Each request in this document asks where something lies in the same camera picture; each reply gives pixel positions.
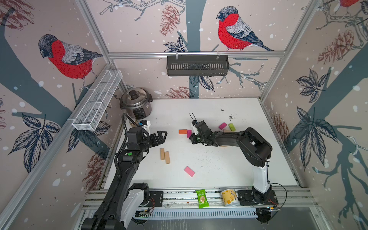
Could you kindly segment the orange block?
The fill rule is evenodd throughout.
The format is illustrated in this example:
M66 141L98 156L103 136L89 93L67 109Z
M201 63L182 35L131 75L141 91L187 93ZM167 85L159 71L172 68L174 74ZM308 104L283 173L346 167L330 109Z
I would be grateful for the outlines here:
M179 129L179 134L180 135L187 134L187 129Z

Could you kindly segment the light pink block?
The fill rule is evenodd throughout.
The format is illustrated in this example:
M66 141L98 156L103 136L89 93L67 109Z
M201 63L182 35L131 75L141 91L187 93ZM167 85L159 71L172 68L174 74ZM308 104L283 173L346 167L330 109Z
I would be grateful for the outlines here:
M195 172L189 168L188 166L184 169L184 171L190 176L193 177L195 175Z

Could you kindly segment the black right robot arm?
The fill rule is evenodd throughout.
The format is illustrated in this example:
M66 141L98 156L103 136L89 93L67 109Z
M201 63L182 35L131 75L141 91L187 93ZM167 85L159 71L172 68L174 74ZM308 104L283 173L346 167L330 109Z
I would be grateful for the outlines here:
M271 158L272 146L254 128L238 132L212 131L204 121L192 121L193 134L190 141L193 145L238 147L246 160L253 166L253 186L251 200L258 204L274 204L276 196L268 179L268 162Z

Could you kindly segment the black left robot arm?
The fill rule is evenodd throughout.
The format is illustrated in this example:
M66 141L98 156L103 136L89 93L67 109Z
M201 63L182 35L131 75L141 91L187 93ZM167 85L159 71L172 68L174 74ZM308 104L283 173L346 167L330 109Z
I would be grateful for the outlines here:
M114 158L114 179L94 216L83 221L83 230L126 230L138 207L149 203L148 184L131 181L150 148L164 144L168 133L159 130L150 134L143 123L134 122L126 114L122 122L124 140Z

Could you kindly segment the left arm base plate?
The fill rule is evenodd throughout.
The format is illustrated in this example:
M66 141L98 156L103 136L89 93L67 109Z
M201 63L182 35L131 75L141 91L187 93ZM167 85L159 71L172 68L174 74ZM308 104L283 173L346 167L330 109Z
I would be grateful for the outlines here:
M162 207L163 206L163 191L150 191L148 203L145 207Z

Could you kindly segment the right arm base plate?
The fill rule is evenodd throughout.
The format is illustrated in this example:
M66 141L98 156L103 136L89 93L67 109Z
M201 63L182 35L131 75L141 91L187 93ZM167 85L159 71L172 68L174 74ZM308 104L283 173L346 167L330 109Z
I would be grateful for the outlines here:
M255 190L238 190L238 200L241 206L278 206L279 202L273 190L260 193Z

